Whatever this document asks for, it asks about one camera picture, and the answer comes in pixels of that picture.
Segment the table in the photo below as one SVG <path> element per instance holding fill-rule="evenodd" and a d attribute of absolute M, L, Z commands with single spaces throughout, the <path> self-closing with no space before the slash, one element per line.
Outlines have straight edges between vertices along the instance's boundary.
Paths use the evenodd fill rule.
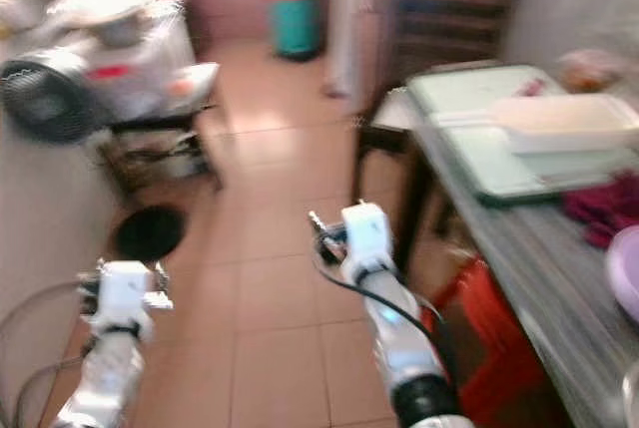
<path fill-rule="evenodd" d="M 406 268 L 418 214 L 438 178 L 576 427 L 624 427 L 621 383 L 639 357 L 639 329 L 616 304 L 605 253 L 586 244 L 583 226 L 557 204 L 488 208 L 469 189 L 446 140 L 424 112 L 409 148 L 400 198 L 396 261 Z"/>

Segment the red cloth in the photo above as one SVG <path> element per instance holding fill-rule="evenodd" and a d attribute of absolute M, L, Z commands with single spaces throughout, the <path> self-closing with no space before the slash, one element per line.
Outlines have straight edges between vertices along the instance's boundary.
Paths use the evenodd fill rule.
<path fill-rule="evenodd" d="M 606 248 L 619 231 L 639 224 L 639 175 L 625 172 L 611 184 L 567 193 L 564 210 L 587 223 L 589 243 Z"/>

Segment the tiled floor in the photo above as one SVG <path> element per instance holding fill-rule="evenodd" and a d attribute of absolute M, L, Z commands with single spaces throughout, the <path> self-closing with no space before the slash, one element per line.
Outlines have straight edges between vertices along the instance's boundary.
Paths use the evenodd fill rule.
<path fill-rule="evenodd" d="M 321 96 L 322 58 L 278 60 L 265 43 L 229 43 L 220 89 L 231 134 L 215 111 L 200 129 L 226 187 L 207 178 L 145 191 L 189 213 L 186 238 L 167 258 L 176 309 L 155 314 L 156 341 L 133 428 L 391 428 L 361 301 L 313 271 L 306 212 L 337 220 L 346 205 L 351 131 L 339 101 Z M 375 156 L 365 196 L 392 216 L 400 170 Z M 440 245 L 415 251 L 425 294 L 445 283 Z M 85 330 L 77 330 L 71 351 Z M 75 386 L 59 377 L 43 426 Z"/>

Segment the table leg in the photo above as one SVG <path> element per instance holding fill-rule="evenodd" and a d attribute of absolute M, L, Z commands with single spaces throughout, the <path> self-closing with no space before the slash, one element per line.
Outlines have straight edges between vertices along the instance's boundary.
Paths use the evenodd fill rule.
<path fill-rule="evenodd" d="M 408 261 L 419 229 L 424 202 L 435 186 L 434 174 L 426 163 L 421 148 L 412 138 L 409 138 L 407 145 L 404 182 L 399 192 L 397 227 L 394 231 L 394 262 L 402 274 L 408 271 Z"/>

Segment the teal gas cylinder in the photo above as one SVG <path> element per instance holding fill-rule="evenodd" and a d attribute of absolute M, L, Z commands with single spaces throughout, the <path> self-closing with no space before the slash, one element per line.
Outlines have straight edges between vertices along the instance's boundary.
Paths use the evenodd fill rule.
<path fill-rule="evenodd" d="M 271 20 L 279 55 L 305 61 L 318 52 L 318 0 L 273 0 Z"/>

